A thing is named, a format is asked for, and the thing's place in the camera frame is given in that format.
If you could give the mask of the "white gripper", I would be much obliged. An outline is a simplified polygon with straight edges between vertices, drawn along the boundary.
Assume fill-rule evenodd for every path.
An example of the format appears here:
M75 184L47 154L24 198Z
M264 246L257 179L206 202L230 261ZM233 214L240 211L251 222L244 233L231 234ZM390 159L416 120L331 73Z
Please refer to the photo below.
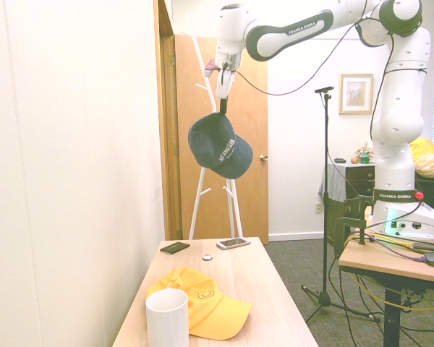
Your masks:
M227 112L227 98L231 86L234 83L235 72L228 69L221 69L218 73L217 83L216 83L216 96L220 98L220 108L219 112L221 114L226 114Z

